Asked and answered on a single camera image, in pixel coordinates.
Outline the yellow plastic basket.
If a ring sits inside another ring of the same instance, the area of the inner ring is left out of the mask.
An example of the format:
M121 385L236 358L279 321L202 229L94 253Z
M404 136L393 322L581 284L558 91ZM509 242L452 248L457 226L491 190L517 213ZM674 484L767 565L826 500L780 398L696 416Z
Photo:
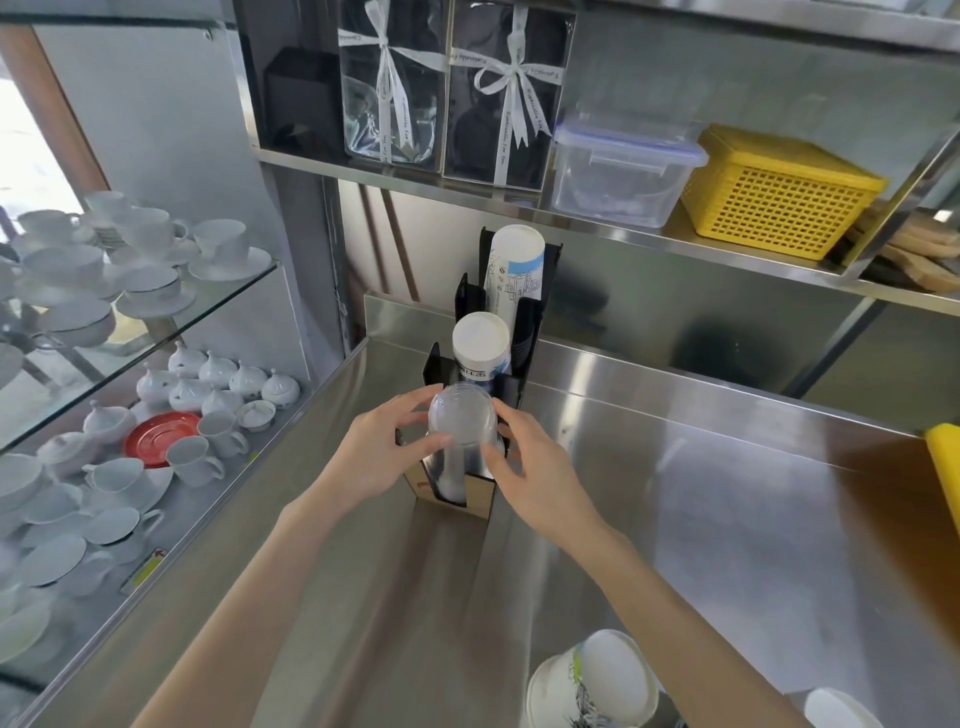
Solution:
M680 201L699 237L822 261L888 181L812 142L710 124Z

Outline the printed white paper bowl stack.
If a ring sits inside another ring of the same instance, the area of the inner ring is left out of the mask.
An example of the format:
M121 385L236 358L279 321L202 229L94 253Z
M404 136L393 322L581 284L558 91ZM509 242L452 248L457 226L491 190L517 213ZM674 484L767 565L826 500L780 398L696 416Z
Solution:
M642 728L654 717L659 695L634 639L602 629L534 671L526 721L528 728Z

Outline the steel wall shelf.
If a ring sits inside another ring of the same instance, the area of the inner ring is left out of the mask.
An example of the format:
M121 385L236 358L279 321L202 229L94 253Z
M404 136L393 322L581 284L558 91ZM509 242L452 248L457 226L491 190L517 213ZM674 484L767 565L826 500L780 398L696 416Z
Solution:
M505 0L529 2L549 10L579 14L633 14L639 18L693 20L707 30L773 34L782 41L813 45L861 45L863 49L916 56L927 60L960 60L960 0L950 0L944 17L924 16L874 6L835 3L833 0ZM344 152L305 151L276 145L267 137L266 85L258 69L260 48L280 45L268 35L276 28L318 50L331 49L334 0L222 0L232 14L229 27L239 40L231 45L238 74L247 134L259 162L346 181L420 199L442 202L511 220L544 224L574 233L808 285L844 289L894 303L960 316L960 298L940 294L907 293L904 289L856 282L849 266L801 261L784 253L751 249L699 236L684 212L672 213L660 230L591 222L548 208L546 191L495 191L471 181L444 180L440 173L387 167L368 161L348 161Z

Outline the wooden board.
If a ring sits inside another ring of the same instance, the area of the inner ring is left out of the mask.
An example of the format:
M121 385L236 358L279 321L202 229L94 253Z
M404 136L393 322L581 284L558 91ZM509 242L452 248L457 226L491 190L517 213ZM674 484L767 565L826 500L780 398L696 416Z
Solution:
M912 212L882 249L880 255L893 260L894 253L906 253L931 261L960 258L960 231L951 229L933 216Z
M888 244L870 261L860 278L918 292L960 295L960 263L954 265L953 261Z

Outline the person's left hand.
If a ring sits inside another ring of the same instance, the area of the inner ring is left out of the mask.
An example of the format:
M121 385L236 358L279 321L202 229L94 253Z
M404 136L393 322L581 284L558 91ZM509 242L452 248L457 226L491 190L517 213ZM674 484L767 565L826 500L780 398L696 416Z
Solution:
M394 451L395 430L424 424L427 408L443 386L434 384L399 394L354 418L336 452L310 488L319 502L342 516L357 504L381 495L427 456ZM450 443L443 433L429 435L429 455Z

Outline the person's left forearm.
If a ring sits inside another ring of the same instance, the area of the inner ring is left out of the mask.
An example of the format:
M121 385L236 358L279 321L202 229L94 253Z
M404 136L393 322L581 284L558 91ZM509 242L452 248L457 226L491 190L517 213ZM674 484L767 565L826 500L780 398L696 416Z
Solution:
M354 505L285 507L130 728L250 728L321 547Z

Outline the clear plastic container blue clips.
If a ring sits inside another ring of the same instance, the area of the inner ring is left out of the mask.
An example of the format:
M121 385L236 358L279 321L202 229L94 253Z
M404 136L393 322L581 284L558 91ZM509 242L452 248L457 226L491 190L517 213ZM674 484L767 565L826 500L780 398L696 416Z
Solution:
M631 228L662 228L709 153L687 125L569 109L554 130L550 208Z

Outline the group of white teacups saucers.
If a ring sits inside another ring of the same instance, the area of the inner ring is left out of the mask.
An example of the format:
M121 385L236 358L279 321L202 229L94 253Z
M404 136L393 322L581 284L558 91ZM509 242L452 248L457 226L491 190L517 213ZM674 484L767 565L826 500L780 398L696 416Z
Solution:
M174 236L159 258L144 256L117 237L104 246L98 218L48 210L40 222L52 235L22 232L0 240L0 388L35 350L98 349L106 323L174 319L200 312L207 285L226 300L276 267L269 252L250 247L245 267L209 260L189 235Z

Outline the red saucer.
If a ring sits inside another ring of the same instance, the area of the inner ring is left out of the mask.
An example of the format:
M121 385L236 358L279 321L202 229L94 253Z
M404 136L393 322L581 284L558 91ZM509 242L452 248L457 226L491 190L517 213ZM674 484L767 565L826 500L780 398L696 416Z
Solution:
M123 455L141 460L146 468L166 467L169 449L179 440L198 435L200 419L199 414L184 411L147 418L126 436Z

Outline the group of white lidded pots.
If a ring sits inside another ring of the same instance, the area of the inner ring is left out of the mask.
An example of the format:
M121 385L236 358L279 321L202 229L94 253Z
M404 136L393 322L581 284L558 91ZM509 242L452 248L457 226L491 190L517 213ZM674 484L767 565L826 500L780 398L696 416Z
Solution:
M292 375L186 346L183 341L175 341L170 353L146 360L134 392L150 411L197 415L236 414L259 401L285 409L305 394Z

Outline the black box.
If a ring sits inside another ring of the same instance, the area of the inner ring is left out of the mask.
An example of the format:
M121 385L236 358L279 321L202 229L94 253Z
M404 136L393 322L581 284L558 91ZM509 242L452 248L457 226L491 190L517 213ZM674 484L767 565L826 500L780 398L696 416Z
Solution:
M347 159L338 54L284 47L263 73L261 144L327 162Z

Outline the glass display cabinet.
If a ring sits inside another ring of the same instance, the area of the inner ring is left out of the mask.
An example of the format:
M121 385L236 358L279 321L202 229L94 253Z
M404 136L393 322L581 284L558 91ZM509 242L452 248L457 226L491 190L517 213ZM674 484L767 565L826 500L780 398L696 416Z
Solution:
M253 224L268 252L253 275L199 279L178 266L181 310L143 321L111 308L108 335L94 328L75 346L41 328L41 311L103 299L113 306L129 265L71 273L65 284L24 269L0 231L0 728L78 725L126 728L258 549L274 519L265 506L250 535L216 523L254 458L228 463L225 480L189 488L174 475L158 500L159 527L131 563L95 547L78 560L78 596L28 587L19 565L34 523L57 538L80 528L74 491L47 497L56 480L36 455L55 436L80 431L89 401L131 405L137 421L167 410L140 404L142 363L165 363L174 343L292 374L311 389L311 354L285 264L292 258L267 184L239 140L239 102L226 80L239 36L213 16L46 17L0 0L0 60L31 114L52 116L54 156L80 164L65 177L80 196L109 185L136 202L192 223L235 217Z

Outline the person's right forearm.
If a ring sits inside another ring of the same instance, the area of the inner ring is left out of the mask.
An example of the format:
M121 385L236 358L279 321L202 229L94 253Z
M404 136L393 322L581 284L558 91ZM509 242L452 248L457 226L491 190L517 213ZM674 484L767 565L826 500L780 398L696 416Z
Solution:
M600 588L688 728L812 728L618 531L589 522L555 544Z

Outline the short white cup stack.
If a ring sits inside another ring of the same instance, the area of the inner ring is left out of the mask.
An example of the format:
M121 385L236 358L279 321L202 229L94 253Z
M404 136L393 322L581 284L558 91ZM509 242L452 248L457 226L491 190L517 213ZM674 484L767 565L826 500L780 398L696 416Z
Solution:
M487 311L468 313L453 328L452 348L461 380L493 394L497 376L511 363L507 324Z

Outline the person's right hand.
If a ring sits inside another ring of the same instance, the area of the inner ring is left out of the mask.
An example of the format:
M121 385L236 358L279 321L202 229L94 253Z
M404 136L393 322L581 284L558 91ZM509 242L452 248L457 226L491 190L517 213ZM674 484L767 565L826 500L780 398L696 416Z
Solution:
M519 453L520 471L498 449L482 446L486 468L515 513L540 536L573 554L579 537L601 523L582 487L570 455L551 439L539 422L498 398L493 407Z

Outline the stack of clear plastic cups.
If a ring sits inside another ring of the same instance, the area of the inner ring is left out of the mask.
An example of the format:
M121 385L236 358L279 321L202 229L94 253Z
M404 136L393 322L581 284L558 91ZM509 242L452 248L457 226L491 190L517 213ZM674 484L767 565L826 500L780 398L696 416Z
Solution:
M467 506L467 476L489 475L480 446L491 444L501 455L506 453L492 396L466 381L445 387L430 404L428 433L452 438L423 461L434 494L446 503Z

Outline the tall printed white cup stack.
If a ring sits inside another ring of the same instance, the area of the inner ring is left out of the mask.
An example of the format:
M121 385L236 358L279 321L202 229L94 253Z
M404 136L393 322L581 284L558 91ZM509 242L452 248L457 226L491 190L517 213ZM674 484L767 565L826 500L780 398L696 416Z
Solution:
M546 261L545 238L529 225L508 224L491 240L484 286L487 390L494 388L496 376L514 374L530 358Z

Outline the black cup dispenser rack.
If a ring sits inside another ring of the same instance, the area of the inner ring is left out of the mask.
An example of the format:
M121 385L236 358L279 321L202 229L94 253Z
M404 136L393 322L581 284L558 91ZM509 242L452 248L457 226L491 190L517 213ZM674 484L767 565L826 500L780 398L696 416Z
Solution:
M539 298L520 297L517 301L517 322L510 340L510 371L497 373L491 384L491 394L512 407L520 404L529 378L562 249L561 245L545 244ZM482 285L473 283L469 273L462 273L454 294L454 320L459 322L465 316L482 310L489 298ZM442 341L433 342L427 354L422 368L425 385L454 385L464 379L458 362L442 355L441 345ZM445 497L439 489L440 469L444 460L443 453L437 452L406 470L404 478L414 496L426 503L488 520L497 485L486 471L482 458L477 456L473 464L465 466L462 502Z

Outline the pile of white crockery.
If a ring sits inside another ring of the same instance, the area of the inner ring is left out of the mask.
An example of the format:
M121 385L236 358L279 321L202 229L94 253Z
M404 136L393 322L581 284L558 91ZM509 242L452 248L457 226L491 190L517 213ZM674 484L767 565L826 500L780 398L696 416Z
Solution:
M94 466L45 487L17 513L22 536L0 540L0 682L44 685L96 650L134 595L186 540L288 421L279 410L258 429L239 427L247 451L204 485L174 467L132 467L124 489L95 486Z

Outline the plain white paper cup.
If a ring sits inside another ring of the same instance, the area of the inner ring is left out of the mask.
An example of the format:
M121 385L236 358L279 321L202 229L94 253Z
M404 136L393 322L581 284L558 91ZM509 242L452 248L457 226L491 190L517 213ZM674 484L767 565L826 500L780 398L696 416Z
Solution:
M801 699L803 716L814 728L884 728L857 699L831 687L815 687Z

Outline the clear gift box white ribbon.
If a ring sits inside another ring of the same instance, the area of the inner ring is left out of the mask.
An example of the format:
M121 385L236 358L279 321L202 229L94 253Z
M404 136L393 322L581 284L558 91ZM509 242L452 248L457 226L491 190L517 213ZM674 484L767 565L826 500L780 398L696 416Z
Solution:
M455 0L442 176L542 190L576 22L562 0Z
M451 0L338 0L344 150L375 164L439 167Z

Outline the yellow plastic object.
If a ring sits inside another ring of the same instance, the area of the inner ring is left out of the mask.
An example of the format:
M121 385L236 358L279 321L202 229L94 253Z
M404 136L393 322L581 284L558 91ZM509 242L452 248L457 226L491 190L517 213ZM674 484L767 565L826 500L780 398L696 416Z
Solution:
M960 425L940 423L926 431L923 439L960 535Z

